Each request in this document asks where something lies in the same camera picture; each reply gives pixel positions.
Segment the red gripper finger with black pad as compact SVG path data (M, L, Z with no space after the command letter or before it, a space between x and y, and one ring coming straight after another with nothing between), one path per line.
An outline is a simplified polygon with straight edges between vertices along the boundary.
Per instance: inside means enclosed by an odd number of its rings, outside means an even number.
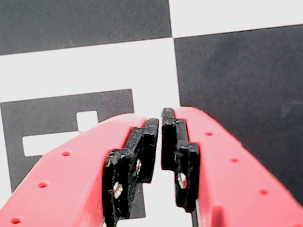
M215 119L189 106L161 117L161 167L200 227L302 226L302 205Z
M114 227L154 171L159 120L121 114L43 155L0 210L3 227Z

